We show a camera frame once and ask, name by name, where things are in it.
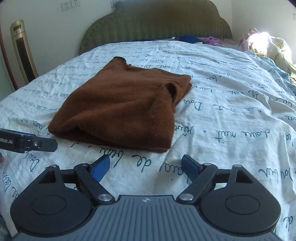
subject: brown folded garment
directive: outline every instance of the brown folded garment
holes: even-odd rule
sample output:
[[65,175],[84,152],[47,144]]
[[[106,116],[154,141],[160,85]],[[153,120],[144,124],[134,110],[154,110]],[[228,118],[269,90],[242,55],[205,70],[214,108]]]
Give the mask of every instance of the brown folded garment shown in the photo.
[[175,106],[190,89],[190,80],[188,75],[133,67],[115,57],[69,95],[48,130],[96,145],[167,151]]

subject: white bed sheet with writing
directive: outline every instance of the white bed sheet with writing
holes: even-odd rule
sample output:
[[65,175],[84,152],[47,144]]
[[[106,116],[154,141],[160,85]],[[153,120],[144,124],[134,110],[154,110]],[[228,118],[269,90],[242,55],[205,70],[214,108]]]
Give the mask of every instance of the white bed sheet with writing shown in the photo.
[[157,154],[56,138],[59,146],[54,153],[1,150],[6,160],[0,166],[0,212],[11,234],[17,232],[9,214],[12,201],[51,164],[71,169],[109,154],[110,170],[101,184],[115,197],[176,197],[189,184],[181,169],[182,156],[189,154],[223,169],[242,164],[281,204],[275,233],[283,240],[295,240],[295,96],[280,75],[256,56],[178,41],[104,45],[4,99],[0,127],[54,138],[47,126],[64,100],[115,56],[134,66],[192,77],[192,88],[176,107],[171,149]]

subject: headboard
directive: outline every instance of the headboard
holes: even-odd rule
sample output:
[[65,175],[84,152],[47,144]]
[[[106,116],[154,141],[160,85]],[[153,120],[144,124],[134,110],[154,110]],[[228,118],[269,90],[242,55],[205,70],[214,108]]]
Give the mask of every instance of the headboard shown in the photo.
[[107,43],[183,35],[232,39],[228,23],[209,0],[122,0],[86,31],[79,55]]

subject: door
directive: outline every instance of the door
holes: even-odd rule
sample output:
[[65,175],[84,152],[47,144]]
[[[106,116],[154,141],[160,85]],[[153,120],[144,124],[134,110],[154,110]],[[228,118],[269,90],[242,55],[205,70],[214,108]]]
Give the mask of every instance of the door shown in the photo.
[[0,101],[13,92],[1,57],[2,56],[0,56]]

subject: white logo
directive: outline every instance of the white logo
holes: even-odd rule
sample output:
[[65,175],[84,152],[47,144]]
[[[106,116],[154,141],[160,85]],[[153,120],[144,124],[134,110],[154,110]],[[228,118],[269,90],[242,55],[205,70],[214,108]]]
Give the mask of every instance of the white logo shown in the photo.
[[151,201],[149,198],[145,198],[142,200],[143,202],[147,203],[148,201]]
[[13,143],[12,140],[7,140],[7,139],[3,139],[3,138],[0,138],[0,141],[1,142],[5,142],[5,143],[9,143],[9,144],[12,144]]

